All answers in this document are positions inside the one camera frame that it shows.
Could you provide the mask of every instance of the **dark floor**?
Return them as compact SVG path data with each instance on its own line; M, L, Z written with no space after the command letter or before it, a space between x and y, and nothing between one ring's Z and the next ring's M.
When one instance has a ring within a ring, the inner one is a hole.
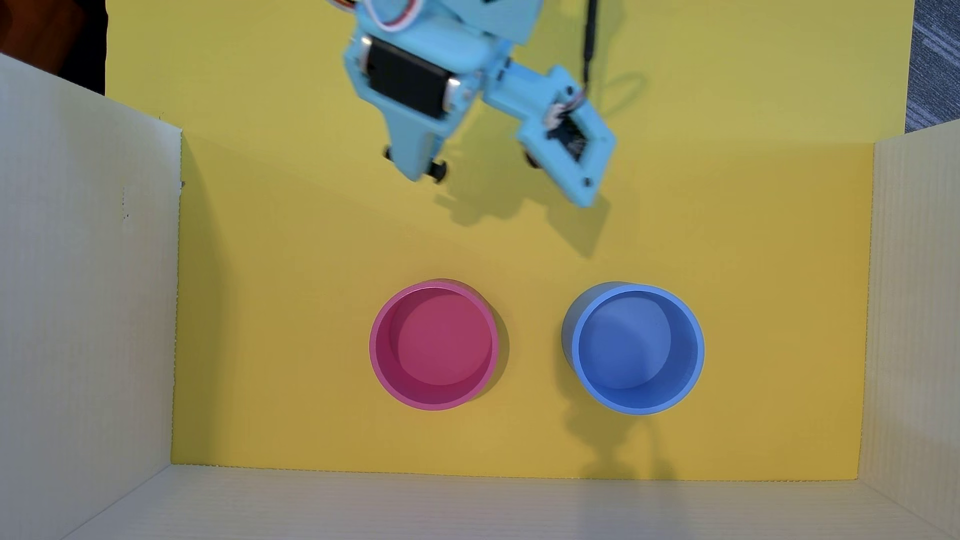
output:
M960 118L960 0L917 0L906 131Z

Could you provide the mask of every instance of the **cardboard box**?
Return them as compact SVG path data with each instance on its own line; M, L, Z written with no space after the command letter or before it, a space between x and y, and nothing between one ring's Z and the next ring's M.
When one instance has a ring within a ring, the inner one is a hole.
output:
M180 130L0 56L0 538L960 537L958 148L876 145L858 480L180 466Z

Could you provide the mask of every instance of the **yellow paper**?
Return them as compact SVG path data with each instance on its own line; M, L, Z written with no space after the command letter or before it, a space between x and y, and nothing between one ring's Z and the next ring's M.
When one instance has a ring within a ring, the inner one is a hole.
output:
M517 61L579 71L583 6L548 0ZM319 0L113 0L108 95L184 128L173 460L506 477L856 476L872 143L902 132L910 0L604 0L595 105L619 145L592 209L478 105L447 182L380 157L383 119ZM374 316L431 278L506 327L478 399L396 402ZM598 282L654 284L707 341L652 417L594 402L560 351Z

